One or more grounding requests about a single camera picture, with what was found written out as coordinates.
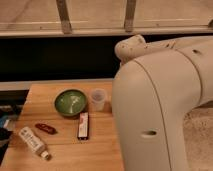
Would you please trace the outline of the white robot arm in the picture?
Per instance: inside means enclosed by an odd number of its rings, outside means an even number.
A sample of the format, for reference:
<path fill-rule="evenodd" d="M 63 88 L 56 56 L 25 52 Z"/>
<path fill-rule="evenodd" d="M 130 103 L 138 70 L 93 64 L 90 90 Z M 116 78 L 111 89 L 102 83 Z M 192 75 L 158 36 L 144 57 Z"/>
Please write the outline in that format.
<path fill-rule="evenodd" d="M 184 116 L 213 101 L 213 36 L 118 42 L 112 112 L 125 171 L 188 171 Z"/>

